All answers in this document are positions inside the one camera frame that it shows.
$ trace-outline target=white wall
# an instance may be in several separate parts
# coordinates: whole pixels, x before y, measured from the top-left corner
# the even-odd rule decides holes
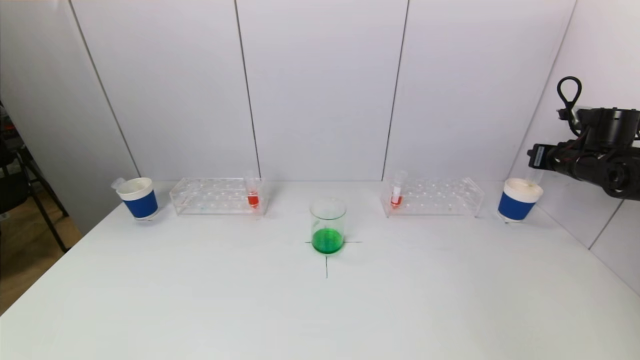
[[[257,174],[233,0],[73,4],[143,176]]]
[[[386,169],[507,178],[574,3],[411,1]]]
[[[556,93],[565,76],[582,81],[578,105],[640,108],[640,2],[637,0],[578,0],[562,48],[545,87],[540,105],[520,148],[510,176],[522,176],[526,152],[535,143],[556,144],[575,136],[557,119],[563,104]],[[572,94],[567,86],[567,94]],[[539,201],[585,246],[591,246],[613,215],[620,200],[591,184],[547,172]]]
[[[640,201],[622,203],[591,251],[640,295]]]
[[[120,203],[111,182],[137,171],[66,1],[0,1],[0,97],[87,233]]]
[[[381,178],[406,5],[238,0],[262,175]]]

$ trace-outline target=green liquid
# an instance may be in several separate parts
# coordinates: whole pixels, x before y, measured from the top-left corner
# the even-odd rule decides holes
[[[323,254],[333,254],[340,250],[343,243],[342,235],[333,229],[320,229],[311,240],[311,245]]]

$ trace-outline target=red liquid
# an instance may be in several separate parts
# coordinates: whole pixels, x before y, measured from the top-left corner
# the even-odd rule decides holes
[[[394,200],[391,199],[391,207],[392,208],[397,209],[398,206],[400,206],[400,204],[402,204],[402,196],[398,197],[398,201],[397,202],[394,202]]]
[[[254,209],[258,207],[258,204],[260,203],[260,199],[258,198],[257,192],[249,193],[249,195],[246,198],[249,200],[249,206],[251,206]]]

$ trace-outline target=chair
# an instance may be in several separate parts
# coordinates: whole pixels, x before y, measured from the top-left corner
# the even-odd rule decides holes
[[[47,215],[40,199],[36,192],[33,189],[33,183],[38,181],[42,184],[42,187],[45,189],[47,193],[51,196],[53,201],[62,211],[63,217],[67,217],[67,210],[62,206],[62,203],[58,200],[55,193],[49,186],[49,183],[40,175],[35,166],[33,166],[31,154],[29,154],[28,150],[23,147],[17,151],[17,154],[9,151],[2,138],[0,137],[0,166],[5,167],[10,163],[13,163],[15,160],[18,160],[18,164],[20,165],[20,172],[16,174],[8,174],[4,177],[0,178],[0,213],[6,213],[7,211],[16,208],[18,205],[23,204],[29,196],[33,198],[38,206],[38,210],[44,217],[49,230],[53,234],[56,243],[58,243],[58,247],[62,252],[67,252],[69,249],[65,246],[60,238],[60,235],[56,231],[56,228],[53,226],[51,219]],[[35,180],[30,180],[29,175],[27,173],[27,168],[34,174],[36,177]]]

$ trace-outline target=wooden floor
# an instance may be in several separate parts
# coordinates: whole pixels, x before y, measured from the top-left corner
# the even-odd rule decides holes
[[[38,198],[62,241],[67,247],[75,245],[82,235],[71,218],[62,217],[46,192],[40,192]],[[63,255],[33,199],[9,214],[9,219],[0,222],[0,315]]]

